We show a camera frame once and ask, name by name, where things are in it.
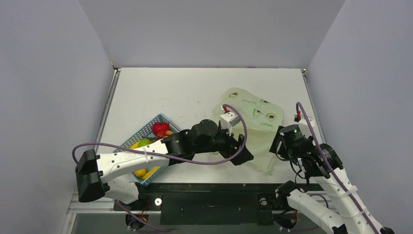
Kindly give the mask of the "light green plastic bag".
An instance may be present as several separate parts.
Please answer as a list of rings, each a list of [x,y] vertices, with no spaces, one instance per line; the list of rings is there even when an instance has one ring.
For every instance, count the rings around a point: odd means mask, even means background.
[[[269,149],[278,127],[282,125],[284,110],[247,90],[234,87],[226,90],[212,109],[211,119],[215,122],[218,122],[223,114],[223,104],[238,110],[246,123],[246,148],[254,156],[248,163],[263,173],[271,173],[279,160]]]

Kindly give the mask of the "green fake lime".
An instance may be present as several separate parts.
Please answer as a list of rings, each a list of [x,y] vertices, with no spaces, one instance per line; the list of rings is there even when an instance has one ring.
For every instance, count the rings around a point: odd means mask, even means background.
[[[153,143],[152,140],[144,138],[144,139],[137,142],[137,148],[144,147],[144,146],[150,145],[152,143]]]

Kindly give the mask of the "red fake fruit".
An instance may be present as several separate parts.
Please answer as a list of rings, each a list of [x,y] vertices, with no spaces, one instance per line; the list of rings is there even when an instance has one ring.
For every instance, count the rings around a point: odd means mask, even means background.
[[[162,139],[162,138],[165,138],[165,137],[169,137],[169,136],[172,135],[172,134],[174,134],[173,131],[171,131],[171,130],[166,130],[166,131],[164,131],[164,132],[162,132],[162,131],[158,132],[158,133],[156,134],[156,136],[157,136],[159,139]]]

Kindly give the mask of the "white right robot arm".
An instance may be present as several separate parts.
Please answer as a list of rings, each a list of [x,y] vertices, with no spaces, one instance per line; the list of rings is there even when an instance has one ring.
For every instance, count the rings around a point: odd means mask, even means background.
[[[394,233],[380,224],[363,204],[336,151],[328,144],[316,146],[313,142],[314,138],[305,137],[297,124],[280,126],[269,151],[299,166],[305,180],[313,179],[321,186],[335,210],[302,192],[291,180],[275,189],[275,203],[287,211],[299,211],[328,234]]]

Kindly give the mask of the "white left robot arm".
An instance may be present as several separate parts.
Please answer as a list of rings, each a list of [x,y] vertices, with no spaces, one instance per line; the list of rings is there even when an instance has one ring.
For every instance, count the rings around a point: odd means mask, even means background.
[[[212,165],[212,162],[194,161],[194,156],[201,153],[218,152],[223,160],[215,164],[230,161],[238,166],[251,161],[254,156],[246,147],[247,134],[240,134],[235,139],[230,127],[230,124],[223,127],[204,119],[191,129],[137,149],[121,148],[120,152],[110,154],[87,150],[75,168],[78,200],[87,203],[106,197],[139,210],[145,205],[145,196],[142,186],[128,177],[134,171],[183,162]]]

